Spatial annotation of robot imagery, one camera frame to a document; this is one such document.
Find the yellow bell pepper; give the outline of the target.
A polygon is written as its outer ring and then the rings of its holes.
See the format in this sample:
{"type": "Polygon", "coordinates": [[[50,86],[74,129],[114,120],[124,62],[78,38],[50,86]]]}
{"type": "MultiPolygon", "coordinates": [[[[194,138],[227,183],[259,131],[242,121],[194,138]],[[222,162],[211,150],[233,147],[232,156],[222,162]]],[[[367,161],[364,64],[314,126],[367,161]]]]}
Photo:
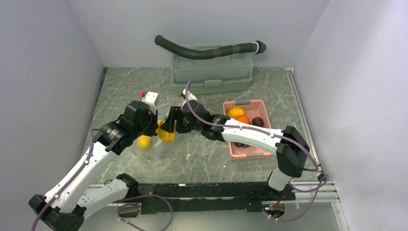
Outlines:
{"type": "Polygon", "coordinates": [[[161,129],[161,126],[164,124],[164,120],[158,120],[157,124],[158,124],[158,128],[157,128],[157,135],[159,137],[159,139],[163,142],[171,142],[174,141],[176,139],[176,133],[175,132],[167,132],[163,129],[161,129]]]}

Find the clear zip top bag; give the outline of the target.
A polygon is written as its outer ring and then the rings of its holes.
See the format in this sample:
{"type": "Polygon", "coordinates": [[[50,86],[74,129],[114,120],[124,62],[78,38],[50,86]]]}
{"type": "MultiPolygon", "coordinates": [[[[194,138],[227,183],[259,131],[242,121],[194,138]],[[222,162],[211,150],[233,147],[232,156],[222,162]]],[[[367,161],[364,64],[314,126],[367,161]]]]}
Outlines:
{"type": "Polygon", "coordinates": [[[171,142],[163,142],[159,139],[158,135],[157,136],[152,136],[151,137],[151,144],[148,149],[139,149],[141,150],[144,154],[150,155],[154,157],[155,159],[158,159],[159,156],[165,152],[167,152],[169,149],[171,149],[177,142],[178,140],[178,134],[176,134],[176,139],[171,142]]]}

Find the yellow lemon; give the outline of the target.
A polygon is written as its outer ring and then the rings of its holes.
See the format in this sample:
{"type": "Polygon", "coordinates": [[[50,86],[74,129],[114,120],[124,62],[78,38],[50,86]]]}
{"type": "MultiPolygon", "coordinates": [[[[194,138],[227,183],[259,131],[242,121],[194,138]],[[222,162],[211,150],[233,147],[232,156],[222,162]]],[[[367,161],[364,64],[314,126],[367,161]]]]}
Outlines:
{"type": "Polygon", "coordinates": [[[137,138],[137,147],[139,149],[148,149],[151,144],[151,137],[146,135],[141,135],[137,138]]]}

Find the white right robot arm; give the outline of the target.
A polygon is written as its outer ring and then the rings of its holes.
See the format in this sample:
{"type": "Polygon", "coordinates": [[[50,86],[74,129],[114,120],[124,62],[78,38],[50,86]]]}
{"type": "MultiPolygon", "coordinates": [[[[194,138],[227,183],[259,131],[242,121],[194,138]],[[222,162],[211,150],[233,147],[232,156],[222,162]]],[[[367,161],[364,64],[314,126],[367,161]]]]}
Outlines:
{"type": "Polygon", "coordinates": [[[302,176],[310,156],[308,144],[294,127],[271,129],[245,124],[226,115],[211,114],[196,100],[171,107],[159,128],[169,133],[197,131],[212,141],[246,144],[275,154],[277,167],[265,186],[266,196],[271,200],[282,196],[292,179],[302,176]]]}

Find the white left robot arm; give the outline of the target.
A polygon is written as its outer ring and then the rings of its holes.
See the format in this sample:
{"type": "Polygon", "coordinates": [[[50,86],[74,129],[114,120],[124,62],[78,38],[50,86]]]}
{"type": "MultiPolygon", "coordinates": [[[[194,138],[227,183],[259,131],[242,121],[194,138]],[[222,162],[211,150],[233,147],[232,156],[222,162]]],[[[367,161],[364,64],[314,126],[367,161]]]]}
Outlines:
{"type": "Polygon", "coordinates": [[[126,173],[91,193],[85,190],[137,138],[156,135],[157,114],[157,102],[143,98],[129,103],[116,120],[91,129],[89,148],[75,166],[45,195],[35,194],[29,200],[37,215],[31,230],[42,221],[53,231],[77,231],[88,217],[109,203],[134,201],[139,183],[126,173]]]}

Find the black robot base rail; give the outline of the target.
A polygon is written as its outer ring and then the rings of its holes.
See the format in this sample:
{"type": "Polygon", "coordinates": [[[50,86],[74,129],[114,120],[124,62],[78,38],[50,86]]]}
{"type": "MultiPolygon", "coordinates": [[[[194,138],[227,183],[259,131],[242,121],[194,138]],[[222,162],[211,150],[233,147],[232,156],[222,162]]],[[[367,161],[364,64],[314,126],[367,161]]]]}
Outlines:
{"type": "Polygon", "coordinates": [[[282,192],[267,189],[264,182],[140,183],[117,202],[138,202],[143,215],[159,212],[245,210],[262,212],[278,200],[294,201],[290,186],[282,192]]]}

